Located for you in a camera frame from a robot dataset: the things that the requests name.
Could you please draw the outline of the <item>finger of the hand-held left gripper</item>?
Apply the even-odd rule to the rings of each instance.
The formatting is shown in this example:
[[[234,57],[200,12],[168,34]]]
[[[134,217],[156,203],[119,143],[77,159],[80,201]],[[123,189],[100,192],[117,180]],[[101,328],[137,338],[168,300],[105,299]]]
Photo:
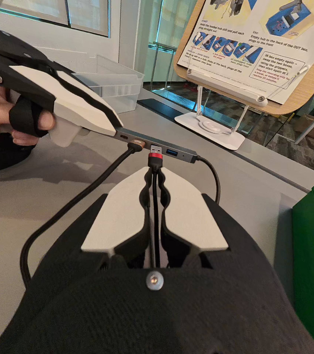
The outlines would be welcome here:
[[[65,82],[70,83],[75,86],[77,89],[84,91],[86,94],[90,95],[94,100],[100,102],[107,108],[109,108],[113,113],[113,108],[110,107],[95,91],[93,91],[89,86],[87,86],[84,82],[80,81],[78,77],[76,77],[75,73],[70,71],[57,70],[57,75],[61,77]]]
[[[35,103],[57,118],[109,136],[114,136],[116,128],[124,126],[115,111],[65,82],[56,70],[49,74],[23,65],[9,67],[16,72],[15,79],[22,80],[16,91],[27,98],[32,95]]]

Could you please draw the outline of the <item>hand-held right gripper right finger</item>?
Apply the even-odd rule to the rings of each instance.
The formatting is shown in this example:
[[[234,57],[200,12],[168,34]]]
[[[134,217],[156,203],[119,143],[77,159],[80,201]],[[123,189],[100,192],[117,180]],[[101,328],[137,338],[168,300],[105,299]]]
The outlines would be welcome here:
[[[170,268],[180,268],[191,256],[229,248],[203,194],[166,167],[159,171],[161,245]]]

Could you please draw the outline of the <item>grey usb hub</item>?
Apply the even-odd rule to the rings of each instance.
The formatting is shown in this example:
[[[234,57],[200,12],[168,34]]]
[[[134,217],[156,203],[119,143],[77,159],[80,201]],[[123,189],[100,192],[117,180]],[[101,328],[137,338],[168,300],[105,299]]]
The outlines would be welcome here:
[[[124,127],[116,128],[116,134],[113,138],[127,143],[135,139],[143,141],[145,142],[145,149],[150,150],[152,145],[160,147],[162,155],[170,156],[187,163],[195,163],[198,157],[198,154],[193,150]]]

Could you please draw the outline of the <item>frosted glass window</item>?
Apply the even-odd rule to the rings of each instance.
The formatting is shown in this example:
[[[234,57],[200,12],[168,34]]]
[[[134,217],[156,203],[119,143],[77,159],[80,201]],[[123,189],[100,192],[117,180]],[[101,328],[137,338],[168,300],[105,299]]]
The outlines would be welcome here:
[[[110,37],[110,1],[5,0],[4,13]]]

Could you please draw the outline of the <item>cardboard box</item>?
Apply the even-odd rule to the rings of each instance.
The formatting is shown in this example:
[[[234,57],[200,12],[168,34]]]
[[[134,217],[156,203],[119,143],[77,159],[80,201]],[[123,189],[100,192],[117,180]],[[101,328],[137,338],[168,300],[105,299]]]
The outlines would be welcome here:
[[[302,133],[314,122],[314,116],[303,114],[294,123],[294,131]],[[314,128],[306,135],[314,139]]]

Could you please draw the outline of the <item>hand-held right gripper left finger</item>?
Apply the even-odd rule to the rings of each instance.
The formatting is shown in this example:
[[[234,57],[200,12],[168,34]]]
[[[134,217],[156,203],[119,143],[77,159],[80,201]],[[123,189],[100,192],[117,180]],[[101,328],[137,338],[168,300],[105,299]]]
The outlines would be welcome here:
[[[150,168],[118,183],[105,198],[81,251],[122,256],[127,263],[150,244]]]

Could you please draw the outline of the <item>clear plastic box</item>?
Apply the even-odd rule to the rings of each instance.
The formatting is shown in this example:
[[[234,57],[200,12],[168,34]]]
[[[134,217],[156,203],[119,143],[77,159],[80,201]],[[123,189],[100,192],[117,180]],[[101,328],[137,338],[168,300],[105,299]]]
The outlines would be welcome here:
[[[144,74],[100,55],[37,47],[50,60],[75,72],[117,114],[134,111]]]

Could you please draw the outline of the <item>instruction sheet on wooden stand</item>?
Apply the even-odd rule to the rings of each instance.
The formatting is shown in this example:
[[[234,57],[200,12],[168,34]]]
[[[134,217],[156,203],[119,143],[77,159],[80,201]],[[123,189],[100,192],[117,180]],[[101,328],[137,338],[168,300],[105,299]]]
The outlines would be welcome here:
[[[249,108],[255,108],[263,113],[268,114],[287,114],[294,112],[296,109],[303,106],[306,102],[309,101],[311,96],[314,94],[314,66],[310,68],[309,72],[304,76],[302,81],[296,86],[295,90],[292,92],[292,95],[285,102],[285,104],[280,105],[273,101],[268,100],[265,105],[255,104],[253,101],[241,100],[240,94],[236,96],[230,95],[228,92],[222,90],[217,90],[214,87],[207,86],[203,83],[198,82],[197,80],[188,79],[186,74],[189,73],[185,68],[179,67],[177,61],[180,58],[181,52],[190,37],[191,32],[195,27],[195,22],[198,19],[202,7],[205,1],[197,1],[195,8],[191,14],[190,20],[187,24],[187,27],[184,31],[184,34],[181,38],[180,44],[177,48],[176,56],[174,59],[174,69],[177,75],[189,82],[193,82],[198,86],[198,96],[196,103],[196,112],[183,114],[175,118],[175,121],[185,128],[198,133],[199,135],[215,142],[222,147],[225,147],[229,150],[237,150],[240,145],[244,142],[245,137],[237,132],[240,122],[243,120],[245,113]],[[207,118],[202,113],[202,89],[207,88],[211,91],[219,93],[223,96],[229,97],[233,100],[236,100],[245,105],[243,112],[239,118],[239,121],[234,127],[227,127],[225,123],[218,123],[214,119]]]

